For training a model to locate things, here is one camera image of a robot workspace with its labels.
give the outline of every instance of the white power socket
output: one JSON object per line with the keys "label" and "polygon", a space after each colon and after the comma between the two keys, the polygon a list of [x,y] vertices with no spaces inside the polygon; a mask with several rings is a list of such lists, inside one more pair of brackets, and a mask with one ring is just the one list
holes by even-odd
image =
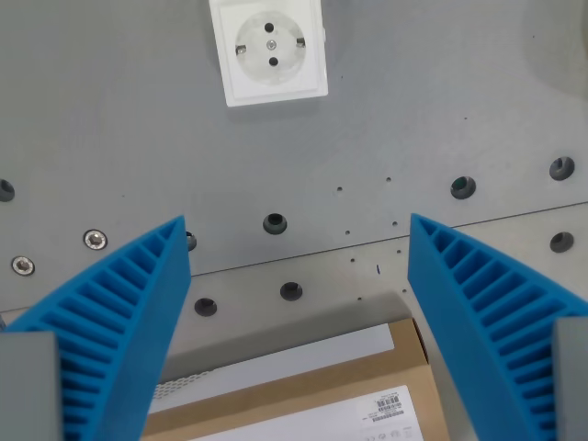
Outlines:
{"label": "white power socket", "polygon": [[321,0],[209,0],[227,106],[328,94]]}

